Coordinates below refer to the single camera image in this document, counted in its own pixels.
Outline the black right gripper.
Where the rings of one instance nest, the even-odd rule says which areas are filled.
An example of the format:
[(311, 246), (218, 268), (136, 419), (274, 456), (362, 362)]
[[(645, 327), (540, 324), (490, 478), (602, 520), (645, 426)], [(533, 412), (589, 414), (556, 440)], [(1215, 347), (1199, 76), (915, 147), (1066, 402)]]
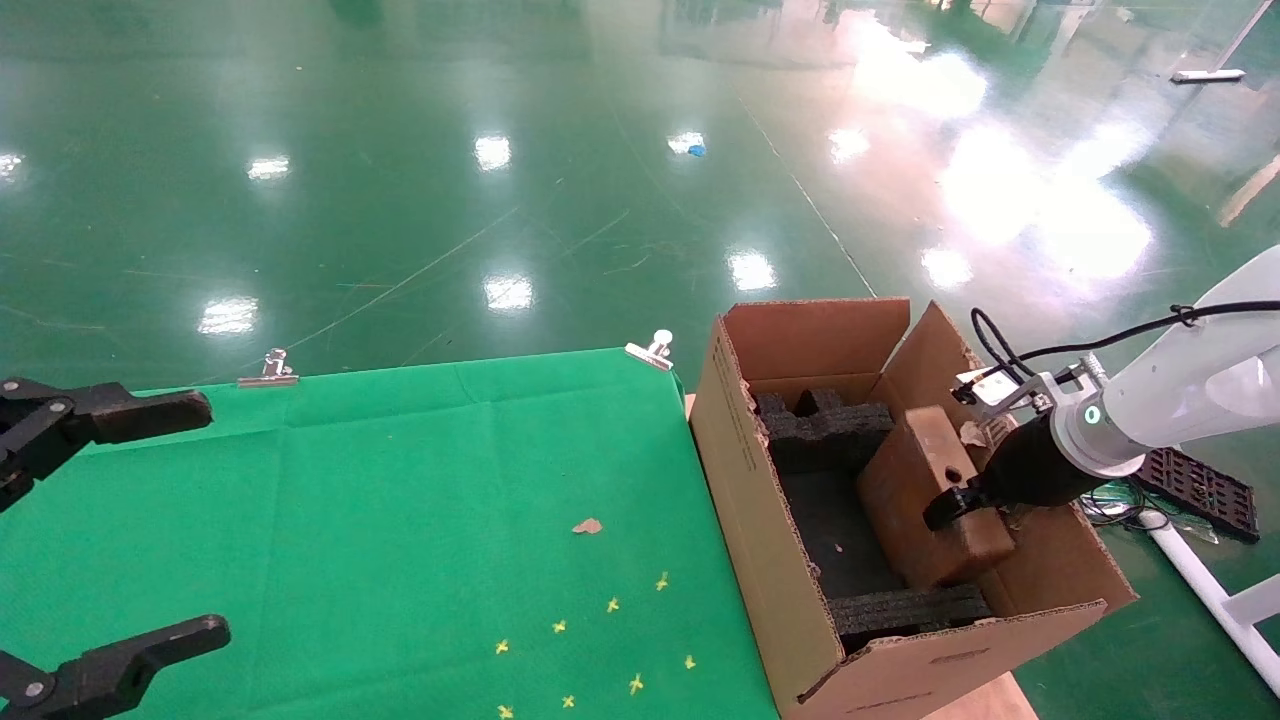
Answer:
[(922, 518), (940, 532), (960, 518), (996, 506), (1064, 506), (1088, 492), (1088, 474), (1068, 459), (1052, 433), (1051, 414), (1042, 413), (1012, 430), (984, 468), (984, 489), (954, 486), (925, 506)]

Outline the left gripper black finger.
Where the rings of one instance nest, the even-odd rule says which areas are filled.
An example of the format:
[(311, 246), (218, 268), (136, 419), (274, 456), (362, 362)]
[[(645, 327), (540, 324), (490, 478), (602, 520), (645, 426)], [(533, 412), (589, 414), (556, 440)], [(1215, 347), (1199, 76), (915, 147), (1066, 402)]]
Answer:
[(45, 671), (1, 652), (3, 719), (109, 719), (134, 710), (163, 669), (230, 643), (228, 620), (192, 618), (83, 652)]
[(140, 397), (119, 383), (56, 388), (12, 377), (1, 387), (1, 510), (24, 498), (88, 445), (123, 445), (212, 423), (206, 395)]

